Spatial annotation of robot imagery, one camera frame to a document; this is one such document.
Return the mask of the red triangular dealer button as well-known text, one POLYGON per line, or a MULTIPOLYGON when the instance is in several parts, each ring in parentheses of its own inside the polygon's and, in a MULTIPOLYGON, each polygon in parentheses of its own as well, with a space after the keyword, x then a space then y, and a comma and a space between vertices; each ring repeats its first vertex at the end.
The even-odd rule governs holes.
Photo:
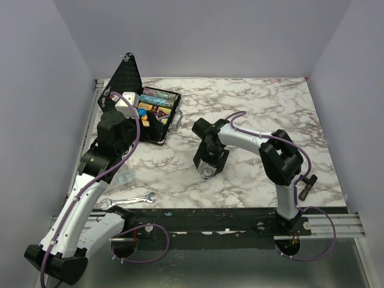
POLYGON ((166 124, 170 117, 170 112, 166 112, 164 110, 159 110, 157 113, 157 120, 166 124))

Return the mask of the blue white poker chip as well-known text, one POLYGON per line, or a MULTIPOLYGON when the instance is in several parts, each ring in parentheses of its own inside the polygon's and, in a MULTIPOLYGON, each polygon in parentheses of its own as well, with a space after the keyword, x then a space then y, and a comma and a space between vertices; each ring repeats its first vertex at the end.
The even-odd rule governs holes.
POLYGON ((203 179, 211 179, 214 175, 214 172, 212 169, 210 168, 204 168, 202 171, 201 171, 201 177, 203 179))

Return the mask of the black poker set case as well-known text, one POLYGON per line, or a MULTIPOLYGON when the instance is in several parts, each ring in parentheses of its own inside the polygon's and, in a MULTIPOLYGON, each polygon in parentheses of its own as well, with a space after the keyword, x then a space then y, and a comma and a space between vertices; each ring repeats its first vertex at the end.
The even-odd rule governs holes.
POLYGON ((119 94, 133 93, 136 97, 135 106, 142 122, 142 129, 140 132, 140 140, 142 142, 149 142, 156 145, 163 145, 169 128, 172 125, 176 113, 179 112, 179 102, 181 95, 176 92, 165 91, 158 88, 151 88, 143 86, 142 78, 140 76, 136 59, 130 52, 122 57, 122 61, 112 78, 108 81, 106 87, 99 96, 97 103, 102 112, 106 112, 115 108, 118 97, 111 96, 111 92, 119 94), (159 110, 170 112, 170 117, 166 124, 163 124, 163 132, 160 141, 148 140, 146 135, 146 128, 149 126, 147 119, 147 111, 153 111, 157 118, 159 110))

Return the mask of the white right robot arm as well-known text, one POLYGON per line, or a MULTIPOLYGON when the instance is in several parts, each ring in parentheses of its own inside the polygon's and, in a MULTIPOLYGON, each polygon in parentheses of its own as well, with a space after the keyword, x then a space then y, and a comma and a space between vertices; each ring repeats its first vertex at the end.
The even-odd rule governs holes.
POLYGON ((193 124, 192 132, 201 140, 193 163, 205 179, 223 171, 229 156, 227 146, 259 156, 267 177, 276 188, 277 230, 289 235, 298 228, 296 218, 299 209, 296 207, 294 182, 299 178, 304 159, 285 131, 263 134, 236 127, 227 119, 219 119, 211 124, 200 118, 193 124))

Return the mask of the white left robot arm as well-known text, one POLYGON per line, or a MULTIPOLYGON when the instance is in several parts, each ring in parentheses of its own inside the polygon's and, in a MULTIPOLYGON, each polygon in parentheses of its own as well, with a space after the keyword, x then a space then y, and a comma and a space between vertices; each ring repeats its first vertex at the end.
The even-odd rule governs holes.
POLYGON ((117 170, 136 150, 142 123, 134 110, 126 116, 117 110, 102 114, 97 138, 80 159, 72 192, 47 235, 29 245, 24 257, 40 272, 40 285, 48 275, 59 283, 76 284, 89 258, 113 235, 128 236, 133 222, 121 208, 113 209, 106 221, 85 235, 83 228, 117 170))

